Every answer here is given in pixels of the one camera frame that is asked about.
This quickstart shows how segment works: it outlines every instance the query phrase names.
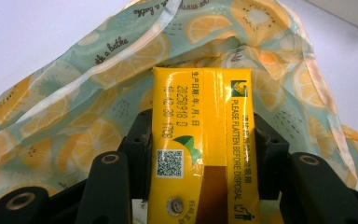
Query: barcode label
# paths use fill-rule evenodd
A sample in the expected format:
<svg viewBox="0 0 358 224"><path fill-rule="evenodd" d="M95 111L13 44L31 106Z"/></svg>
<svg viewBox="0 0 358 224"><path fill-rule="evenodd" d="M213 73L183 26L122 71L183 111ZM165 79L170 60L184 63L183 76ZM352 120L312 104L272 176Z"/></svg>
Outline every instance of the barcode label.
<svg viewBox="0 0 358 224"><path fill-rule="evenodd" d="M157 177L182 178L184 151L179 149L157 150Z"/></svg>

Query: plastic bag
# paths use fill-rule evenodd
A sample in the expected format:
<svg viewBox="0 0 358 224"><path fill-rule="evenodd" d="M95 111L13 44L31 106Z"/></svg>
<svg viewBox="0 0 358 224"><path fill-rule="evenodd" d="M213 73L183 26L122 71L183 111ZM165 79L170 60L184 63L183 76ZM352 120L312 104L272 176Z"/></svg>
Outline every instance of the plastic bag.
<svg viewBox="0 0 358 224"><path fill-rule="evenodd" d="M0 96L0 197L54 194L87 177L151 107L153 66L250 67L255 112L291 144L358 179L358 133L334 99L294 13L275 1L165 0L128 7Z"/></svg>

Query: yellow packaging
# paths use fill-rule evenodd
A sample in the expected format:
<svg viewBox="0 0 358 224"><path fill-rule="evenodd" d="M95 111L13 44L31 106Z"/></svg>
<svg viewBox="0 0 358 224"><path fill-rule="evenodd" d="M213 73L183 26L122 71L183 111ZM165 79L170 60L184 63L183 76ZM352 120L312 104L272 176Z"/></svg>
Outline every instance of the yellow packaging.
<svg viewBox="0 0 358 224"><path fill-rule="evenodd" d="M259 223L250 69L154 74L148 223Z"/></svg>

